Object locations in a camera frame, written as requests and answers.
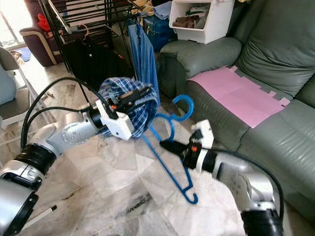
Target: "white storage box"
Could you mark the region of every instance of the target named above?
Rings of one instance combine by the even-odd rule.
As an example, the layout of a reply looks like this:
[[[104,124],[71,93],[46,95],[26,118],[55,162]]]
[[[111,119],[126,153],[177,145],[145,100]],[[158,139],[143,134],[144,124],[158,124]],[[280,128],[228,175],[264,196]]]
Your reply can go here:
[[[235,0],[173,0],[169,16],[169,26],[173,28],[178,39],[191,40],[198,43],[210,43],[216,39],[225,37],[230,23]],[[196,3],[210,3],[209,14],[203,29],[191,29],[174,27],[173,22],[177,17],[185,17]]]

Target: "marble floor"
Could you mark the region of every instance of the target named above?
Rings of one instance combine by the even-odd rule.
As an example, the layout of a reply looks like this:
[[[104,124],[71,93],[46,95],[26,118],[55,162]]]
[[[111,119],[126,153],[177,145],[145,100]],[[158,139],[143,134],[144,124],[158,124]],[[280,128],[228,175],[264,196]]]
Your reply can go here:
[[[50,82],[68,75],[64,65],[42,68],[35,58],[22,66],[41,92]],[[47,106],[78,108],[84,104],[79,87],[63,82],[51,89]],[[162,96],[161,113],[180,113]],[[53,112],[56,119],[63,112]],[[176,123],[175,139],[186,143],[191,120]],[[29,137],[45,125],[38,118]],[[169,129],[157,119],[154,127],[166,138]],[[22,123],[9,125],[0,136],[0,167],[20,149]],[[178,157],[166,152],[150,131],[146,136],[183,186],[187,184]],[[57,209],[23,230],[20,236],[244,236],[243,222],[227,187],[208,173],[189,171],[199,202],[190,205],[142,139],[123,141],[95,136],[66,151],[52,166],[32,216],[52,205]],[[315,230],[289,205],[285,207],[286,236],[315,235]]]

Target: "plaid fabric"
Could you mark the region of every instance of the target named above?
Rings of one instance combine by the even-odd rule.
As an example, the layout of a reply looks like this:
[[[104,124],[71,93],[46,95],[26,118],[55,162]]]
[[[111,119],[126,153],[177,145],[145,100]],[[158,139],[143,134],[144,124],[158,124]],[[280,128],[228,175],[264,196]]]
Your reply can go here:
[[[110,98],[111,96],[120,96],[126,92],[141,89],[145,87],[142,82],[135,81],[127,77],[114,77],[106,79],[100,86],[98,93],[105,99]],[[133,126],[134,132],[132,134],[133,138],[139,138],[141,134],[147,130],[152,120],[156,116],[158,102],[157,94],[152,89],[152,92],[143,98],[135,101],[135,106],[144,103],[143,106],[138,107],[137,109],[129,112],[129,116]],[[109,137],[111,135],[108,129],[105,129],[102,134]]]

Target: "pink paper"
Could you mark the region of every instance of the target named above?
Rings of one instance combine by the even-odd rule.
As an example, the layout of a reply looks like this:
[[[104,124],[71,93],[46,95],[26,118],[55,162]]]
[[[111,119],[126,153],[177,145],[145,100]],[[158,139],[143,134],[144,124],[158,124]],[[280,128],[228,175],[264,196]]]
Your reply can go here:
[[[260,86],[234,73],[235,68],[222,67],[200,73],[190,80],[200,84],[230,112],[255,128],[269,116],[284,109],[289,100],[274,99],[275,92],[266,93]]]

